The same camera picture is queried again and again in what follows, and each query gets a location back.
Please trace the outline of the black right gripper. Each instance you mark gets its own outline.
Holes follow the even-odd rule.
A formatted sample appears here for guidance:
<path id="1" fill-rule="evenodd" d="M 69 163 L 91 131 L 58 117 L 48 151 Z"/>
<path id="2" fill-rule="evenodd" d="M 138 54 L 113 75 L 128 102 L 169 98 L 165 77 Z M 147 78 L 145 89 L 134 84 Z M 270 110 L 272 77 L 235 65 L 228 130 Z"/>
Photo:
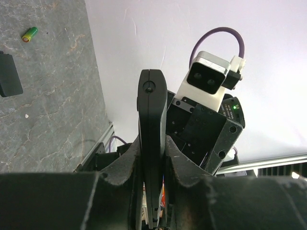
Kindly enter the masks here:
<path id="1" fill-rule="evenodd" d="M 216 112 L 168 92 L 167 106 L 167 135 L 191 161 L 215 175 L 244 129 L 239 99 L 226 94 Z"/>

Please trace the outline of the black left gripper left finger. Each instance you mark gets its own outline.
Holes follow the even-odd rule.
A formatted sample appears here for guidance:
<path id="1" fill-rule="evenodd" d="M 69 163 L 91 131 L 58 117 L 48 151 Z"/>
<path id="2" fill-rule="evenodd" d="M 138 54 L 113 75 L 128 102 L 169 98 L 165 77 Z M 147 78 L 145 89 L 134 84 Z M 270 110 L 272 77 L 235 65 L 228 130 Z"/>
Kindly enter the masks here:
<path id="1" fill-rule="evenodd" d="M 3 230 L 138 230 L 140 140 L 97 172 L 3 173 Z"/>

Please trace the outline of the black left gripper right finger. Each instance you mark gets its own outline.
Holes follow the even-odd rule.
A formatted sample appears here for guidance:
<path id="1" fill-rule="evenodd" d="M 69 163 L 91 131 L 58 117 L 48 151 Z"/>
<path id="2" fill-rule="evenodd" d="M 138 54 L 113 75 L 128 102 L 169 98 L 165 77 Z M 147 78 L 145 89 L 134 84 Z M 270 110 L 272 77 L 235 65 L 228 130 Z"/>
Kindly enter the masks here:
<path id="1" fill-rule="evenodd" d="M 187 158 L 170 137 L 165 192 L 173 230 L 304 230 L 307 183 L 287 176 L 214 177 Z"/>

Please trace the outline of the black remote control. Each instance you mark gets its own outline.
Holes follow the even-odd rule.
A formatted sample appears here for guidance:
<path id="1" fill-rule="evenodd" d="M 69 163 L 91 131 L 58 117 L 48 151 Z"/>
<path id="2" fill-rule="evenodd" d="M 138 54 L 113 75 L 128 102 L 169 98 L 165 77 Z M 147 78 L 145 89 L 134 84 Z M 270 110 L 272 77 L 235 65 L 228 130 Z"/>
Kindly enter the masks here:
<path id="1" fill-rule="evenodd" d="M 167 113 L 167 85 L 161 70 L 141 71 L 137 111 L 148 225 L 155 229 L 162 199 Z"/>

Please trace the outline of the black battery cover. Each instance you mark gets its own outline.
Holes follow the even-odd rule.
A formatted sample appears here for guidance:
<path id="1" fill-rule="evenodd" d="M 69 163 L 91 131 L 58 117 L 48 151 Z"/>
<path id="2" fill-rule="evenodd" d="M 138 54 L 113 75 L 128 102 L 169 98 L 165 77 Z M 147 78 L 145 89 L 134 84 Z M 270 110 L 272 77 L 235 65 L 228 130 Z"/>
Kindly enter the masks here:
<path id="1" fill-rule="evenodd" d="M 23 94 L 23 88 L 12 55 L 0 52 L 0 95 L 11 97 Z"/>

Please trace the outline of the green yellow battery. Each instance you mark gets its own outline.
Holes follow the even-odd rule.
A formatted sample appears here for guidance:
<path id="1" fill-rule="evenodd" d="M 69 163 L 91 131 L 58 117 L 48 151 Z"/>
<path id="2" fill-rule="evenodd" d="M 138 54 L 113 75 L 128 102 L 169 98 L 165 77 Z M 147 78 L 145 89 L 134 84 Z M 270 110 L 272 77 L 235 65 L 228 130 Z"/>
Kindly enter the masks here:
<path id="1" fill-rule="evenodd" d="M 24 42 L 30 42 L 34 37 L 35 35 L 37 34 L 38 32 L 38 28 L 37 27 L 31 27 L 30 29 L 27 30 L 27 32 L 22 36 L 22 40 Z"/>

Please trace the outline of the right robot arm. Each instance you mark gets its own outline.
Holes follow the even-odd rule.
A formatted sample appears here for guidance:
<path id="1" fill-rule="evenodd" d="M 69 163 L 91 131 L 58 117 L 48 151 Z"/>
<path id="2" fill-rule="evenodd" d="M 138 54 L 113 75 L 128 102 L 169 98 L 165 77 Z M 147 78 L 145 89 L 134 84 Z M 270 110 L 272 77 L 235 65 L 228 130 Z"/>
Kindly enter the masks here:
<path id="1" fill-rule="evenodd" d="M 245 128 L 238 98 L 226 94 L 216 112 L 168 92 L 167 105 L 166 134 L 191 161 L 215 175 Z"/>

